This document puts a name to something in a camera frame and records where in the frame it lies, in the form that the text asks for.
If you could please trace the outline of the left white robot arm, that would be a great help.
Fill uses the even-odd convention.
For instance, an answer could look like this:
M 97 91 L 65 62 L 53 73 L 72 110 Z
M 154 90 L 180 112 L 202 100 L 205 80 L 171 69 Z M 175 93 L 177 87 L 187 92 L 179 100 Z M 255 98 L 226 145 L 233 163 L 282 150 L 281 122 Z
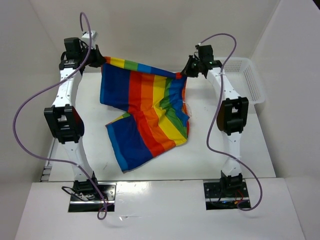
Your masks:
M 52 136 L 62 145 L 71 162 L 75 197 L 94 200 L 100 197 L 100 187 L 85 154 L 85 125 L 76 110 L 76 95 L 86 66 L 100 67 L 105 61 L 87 33 L 81 38 L 64 39 L 64 46 L 59 63 L 61 85 L 52 106 L 44 109 L 44 117 Z

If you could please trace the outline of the rainbow striped shorts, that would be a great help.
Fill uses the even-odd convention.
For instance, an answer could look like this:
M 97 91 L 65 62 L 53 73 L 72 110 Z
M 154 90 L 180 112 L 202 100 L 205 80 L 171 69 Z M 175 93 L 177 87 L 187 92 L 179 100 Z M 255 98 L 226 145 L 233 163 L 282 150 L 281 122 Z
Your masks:
M 132 171 L 185 144 L 190 128 L 187 77 L 121 58 L 105 60 L 99 100 L 123 111 L 106 125 L 121 171 Z

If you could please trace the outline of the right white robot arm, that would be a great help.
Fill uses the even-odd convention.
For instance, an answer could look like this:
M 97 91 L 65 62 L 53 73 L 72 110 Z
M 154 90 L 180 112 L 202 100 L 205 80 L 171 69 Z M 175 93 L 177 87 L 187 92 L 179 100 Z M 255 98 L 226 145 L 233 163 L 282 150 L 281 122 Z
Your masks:
M 230 83 L 223 64 L 214 59 L 211 45 L 196 45 L 197 54 L 189 56 L 182 75 L 196 78 L 200 73 L 212 84 L 217 93 L 218 107 L 214 115 L 223 137 L 223 150 L 227 159 L 220 171 L 219 191 L 225 197 L 240 190 L 243 174 L 240 163 L 240 142 L 247 124 L 249 100 L 242 97 Z

